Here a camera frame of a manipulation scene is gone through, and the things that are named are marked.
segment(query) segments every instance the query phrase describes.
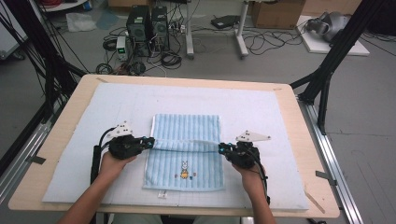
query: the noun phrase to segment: light blue towel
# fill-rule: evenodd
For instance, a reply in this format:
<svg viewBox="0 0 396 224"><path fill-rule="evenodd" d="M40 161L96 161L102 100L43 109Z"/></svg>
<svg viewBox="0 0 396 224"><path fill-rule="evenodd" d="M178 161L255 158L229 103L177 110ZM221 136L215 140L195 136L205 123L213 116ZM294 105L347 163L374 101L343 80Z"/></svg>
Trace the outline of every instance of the light blue towel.
<svg viewBox="0 0 396 224"><path fill-rule="evenodd" d="M146 189L224 189L219 116L156 115L148 153Z"/></svg>

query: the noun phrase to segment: human hand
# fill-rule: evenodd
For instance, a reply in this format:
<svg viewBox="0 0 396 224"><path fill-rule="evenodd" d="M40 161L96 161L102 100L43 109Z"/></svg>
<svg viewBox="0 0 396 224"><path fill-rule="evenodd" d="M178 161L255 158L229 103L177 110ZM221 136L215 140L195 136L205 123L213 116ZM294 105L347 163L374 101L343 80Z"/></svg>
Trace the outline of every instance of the human hand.
<svg viewBox="0 0 396 224"><path fill-rule="evenodd" d="M125 165L134 159L136 159L136 156L125 160L119 160L114 158L110 152L106 152L102 158L98 177L103 177L109 181L114 181L120 175Z"/></svg>
<svg viewBox="0 0 396 224"><path fill-rule="evenodd" d="M233 164L233 168L241 174L242 184L245 191L247 192L247 195L250 198L265 198L264 185L262 183L262 178L260 176L259 168L257 167L257 165L253 166L250 169L244 169Z"/></svg>

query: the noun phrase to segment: computer tower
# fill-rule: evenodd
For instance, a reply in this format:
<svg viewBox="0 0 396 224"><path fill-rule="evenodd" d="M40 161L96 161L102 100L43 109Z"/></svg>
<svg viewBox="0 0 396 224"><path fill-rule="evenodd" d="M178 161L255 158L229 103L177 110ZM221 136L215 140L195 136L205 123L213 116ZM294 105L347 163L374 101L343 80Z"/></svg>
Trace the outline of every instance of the computer tower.
<svg viewBox="0 0 396 224"><path fill-rule="evenodd" d="M153 27L153 34L155 36L155 49L168 51L170 48L167 8L155 7L154 9L152 9L151 22Z"/></svg>
<svg viewBox="0 0 396 224"><path fill-rule="evenodd" d="M154 50L154 46L147 42L136 42L134 44L134 55L137 57L148 57L152 50Z"/></svg>
<svg viewBox="0 0 396 224"><path fill-rule="evenodd" d="M132 6L126 22L131 42L148 42L153 37L149 6Z"/></svg>

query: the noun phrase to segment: wooden table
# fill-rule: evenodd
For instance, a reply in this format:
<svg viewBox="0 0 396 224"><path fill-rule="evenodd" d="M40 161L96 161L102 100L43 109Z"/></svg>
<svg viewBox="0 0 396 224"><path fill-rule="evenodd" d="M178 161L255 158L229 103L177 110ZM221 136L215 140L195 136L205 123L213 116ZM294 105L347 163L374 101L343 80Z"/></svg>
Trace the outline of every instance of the wooden table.
<svg viewBox="0 0 396 224"><path fill-rule="evenodd" d="M278 100L282 118L290 138L290 145L297 162L309 210L304 212L274 212L276 217L338 217L340 212L326 179L316 176L323 172L318 153L307 129L304 117L291 87L287 84L253 83L163 77L115 77L87 75L78 84L61 116L53 126L37 156L47 159L44 164L32 163L14 195L9 201L13 210L65 211L70 203L42 203L41 200L52 179L57 162L73 135L82 114L100 83L130 83L181 87L224 88L255 91L273 91ZM251 217L251 209L163 207L141 205L103 205L99 212L183 214Z"/></svg>

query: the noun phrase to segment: metal rail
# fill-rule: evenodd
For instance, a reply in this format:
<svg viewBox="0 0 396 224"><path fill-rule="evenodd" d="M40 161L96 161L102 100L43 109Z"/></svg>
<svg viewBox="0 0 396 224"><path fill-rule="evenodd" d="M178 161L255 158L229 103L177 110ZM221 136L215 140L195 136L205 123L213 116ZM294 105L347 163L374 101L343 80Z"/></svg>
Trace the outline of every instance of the metal rail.
<svg viewBox="0 0 396 224"><path fill-rule="evenodd" d="M319 149L322 154L322 158L325 160L329 175L332 179L337 180L337 193L339 199L343 205L344 212L346 214L349 223L351 224L362 224L361 214L359 213L358 207L353 200L352 194L349 191L347 182L344 179L343 172L335 158L332 146L330 144L327 135L321 133L318 123L318 112L313 105L303 105L306 114L309 117L311 127L314 131L316 140L318 141Z"/></svg>
<svg viewBox="0 0 396 224"><path fill-rule="evenodd" d="M37 153L49 132L50 126L47 123L39 124L18 156L8 166L0 179L0 203L4 201L19 177L26 171L31 163L30 159Z"/></svg>

